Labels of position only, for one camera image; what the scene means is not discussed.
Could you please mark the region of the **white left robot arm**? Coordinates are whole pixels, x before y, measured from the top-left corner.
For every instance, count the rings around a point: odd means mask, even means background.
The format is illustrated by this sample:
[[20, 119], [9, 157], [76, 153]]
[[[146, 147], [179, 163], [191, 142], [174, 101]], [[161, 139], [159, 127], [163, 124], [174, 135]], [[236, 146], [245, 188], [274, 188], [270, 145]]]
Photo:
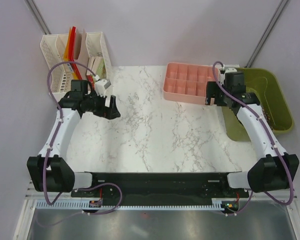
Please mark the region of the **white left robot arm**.
[[49, 137], [37, 156], [27, 160], [27, 169], [38, 192], [69, 193], [81, 189], [89, 197], [96, 196], [100, 185], [90, 172], [74, 172], [66, 162], [70, 140], [83, 114], [113, 120], [121, 116], [112, 84], [99, 79], [92, 90], [87, 80], [72, 80], [71, 88], [59, 101], [56, 119]]

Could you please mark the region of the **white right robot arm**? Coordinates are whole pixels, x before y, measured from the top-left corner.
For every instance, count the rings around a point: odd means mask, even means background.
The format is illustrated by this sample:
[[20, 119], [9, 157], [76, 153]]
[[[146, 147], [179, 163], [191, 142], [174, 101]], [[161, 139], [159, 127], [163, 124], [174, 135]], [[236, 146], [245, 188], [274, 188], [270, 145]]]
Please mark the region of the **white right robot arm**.
[[225, 197], [232, 196], [238, 188], [255, 193], [292, 189], [299, 159], [288, 154], [273, 134], [260, 100], [254, 92], [247, 92], [244, 73], [226, 72], [223, 83], [215, 75], [206, 85], [206, 105], [228, 107], [243, 125], [255, 150], [257, 162], [245, 172], [231, 172], [219, 184]]

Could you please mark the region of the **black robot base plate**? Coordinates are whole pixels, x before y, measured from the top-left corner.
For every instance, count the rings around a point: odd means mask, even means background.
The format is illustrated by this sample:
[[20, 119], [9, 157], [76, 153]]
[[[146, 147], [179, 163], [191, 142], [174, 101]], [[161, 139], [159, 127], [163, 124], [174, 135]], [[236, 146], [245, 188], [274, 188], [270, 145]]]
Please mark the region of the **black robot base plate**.
[[242, 188], [230, 188], [226, 172], [106, 173], [94, 172], [95, 190], [72, 192], [71, 197], [102, 198], [113, 206], [206, 206], [213, 199], [248, 198]]

